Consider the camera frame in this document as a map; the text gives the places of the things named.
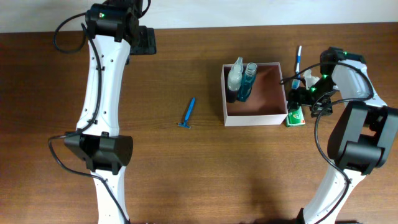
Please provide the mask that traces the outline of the green soap box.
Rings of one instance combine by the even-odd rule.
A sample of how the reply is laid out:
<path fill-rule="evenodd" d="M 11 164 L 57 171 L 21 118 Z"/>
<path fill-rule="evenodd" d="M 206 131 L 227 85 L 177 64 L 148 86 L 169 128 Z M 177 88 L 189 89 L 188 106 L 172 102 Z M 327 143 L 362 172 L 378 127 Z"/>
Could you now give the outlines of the green soap box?
<path fill-rule="evenodd" d="M 286 117 L 286 126 L 303 126 L 305 119 L 302 111 L 302 107 L 299 106 L 297 109 L 290 109 Z"/>

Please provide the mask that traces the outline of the teal mouthwash bottle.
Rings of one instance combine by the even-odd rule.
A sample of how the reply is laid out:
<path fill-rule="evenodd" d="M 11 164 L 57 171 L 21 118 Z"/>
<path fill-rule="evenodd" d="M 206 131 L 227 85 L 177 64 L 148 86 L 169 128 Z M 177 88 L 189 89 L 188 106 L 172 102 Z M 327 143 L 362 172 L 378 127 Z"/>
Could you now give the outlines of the teal mouthwash bottle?
<path fill-rule="evenodd" d="M 238 101 L 245 102 L 249 98 L 252 90 L 252 86 L 257 75 L 257 64 L 248 63 L 244 71 L 244 76 L 240 90 L 238 92 Z"/>

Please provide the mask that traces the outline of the clear spray bottle dark liquid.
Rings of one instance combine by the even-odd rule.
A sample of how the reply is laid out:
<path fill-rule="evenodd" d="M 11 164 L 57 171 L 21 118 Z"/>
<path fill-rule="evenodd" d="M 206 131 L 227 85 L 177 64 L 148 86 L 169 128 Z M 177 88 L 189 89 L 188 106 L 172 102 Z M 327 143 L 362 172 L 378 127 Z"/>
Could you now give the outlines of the clear spray bottle dark liquid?
<path fill-rule="evenodd" d="M 237 99 L 238 91 L 241 87 L 243 78 L 243 58 L 238 57 L 235 61 L 231 70 L 228 73 L 227 79 L 227 90 L 226 90 L 226 101 L 228 103 L 234 103 Z"/>

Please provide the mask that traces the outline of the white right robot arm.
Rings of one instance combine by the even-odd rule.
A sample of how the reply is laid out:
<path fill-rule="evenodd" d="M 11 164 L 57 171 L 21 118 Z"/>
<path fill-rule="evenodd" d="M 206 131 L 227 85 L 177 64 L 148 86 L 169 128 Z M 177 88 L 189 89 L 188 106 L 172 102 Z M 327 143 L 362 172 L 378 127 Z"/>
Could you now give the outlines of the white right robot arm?
<path fill-rule="evenodd" d="M 386 163 L 397 134 L 397 109 L 377 94 L 362 55 L 329 47 L 317 65 L 321 77 L 315 82 L 303 70 L 292 76 L 304 86 L 289 91 L 287 109 L 308 106 L 315 130 L 323 116 L 332 114 L 333 106 L 342 103 L 345 109 L 330 134 L 327 151 L 319 150 L 328 170 L 296 223 L 335 223 L 354 188 Z"/>

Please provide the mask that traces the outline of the blue white toothbrush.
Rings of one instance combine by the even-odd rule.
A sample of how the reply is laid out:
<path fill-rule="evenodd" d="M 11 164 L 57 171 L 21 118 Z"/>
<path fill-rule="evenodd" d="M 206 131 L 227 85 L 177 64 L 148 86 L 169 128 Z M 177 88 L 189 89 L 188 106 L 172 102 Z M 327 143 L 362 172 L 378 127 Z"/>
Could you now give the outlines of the blue white toothbrush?
<path fill-rule="evenodd" d="M 296 57 L 296 68 L 295 68 L 295 74 L 297 75 L 297 79 L 293 79 L 292 81 L 292 89 L 297 89 L 300 86 L 300 75 L 299 75 L 299 71 L 300 71 L 300 61 L 301 61 L 301 52 L 302 52 L 302 46 L 300 45 L 298 47 L 298 51 L 297 51 L 297 57 Z"/>

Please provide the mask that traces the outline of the pink open cardboard box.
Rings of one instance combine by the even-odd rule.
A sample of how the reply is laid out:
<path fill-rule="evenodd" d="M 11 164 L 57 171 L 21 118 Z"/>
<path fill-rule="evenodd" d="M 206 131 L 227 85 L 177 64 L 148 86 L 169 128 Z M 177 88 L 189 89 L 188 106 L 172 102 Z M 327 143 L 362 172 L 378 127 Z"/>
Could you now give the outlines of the pink open cardboard box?
<path fill-rule="evenodd" d="M 225 126 L 280 125 L 287 117 L 285 90 L 279 84 L 282 71 L 279 62 L 258 63 L 257 77 L 245 102 L 226 101 L 227 76 L 231 64 L 221 69 L 221 97 Z"/>

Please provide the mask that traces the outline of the blue disposable razor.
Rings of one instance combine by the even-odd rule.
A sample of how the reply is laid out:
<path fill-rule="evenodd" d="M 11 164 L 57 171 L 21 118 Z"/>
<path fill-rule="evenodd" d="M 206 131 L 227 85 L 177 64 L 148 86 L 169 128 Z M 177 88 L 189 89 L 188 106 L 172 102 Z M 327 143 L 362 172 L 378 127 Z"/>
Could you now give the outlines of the blue disposable razor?
<path fill-rule="evenodd" d="M 191 126 L 188 125 L 188 120 L 190 119 L 190 116 L 192 114 L 193 107 L 195 106 L 195 102 L 196 102 L 196 98 L 193 97 L 191 99 L 191 101 L 190 101 L 190 104 L 189 104 L 189 107 L 188 107 L 187 112 L 185 114 L 183 122 L 182 123 L 178 123 L 179 127 L 186 128 L 186 129 L 190 129 L 191 128 Z"/>

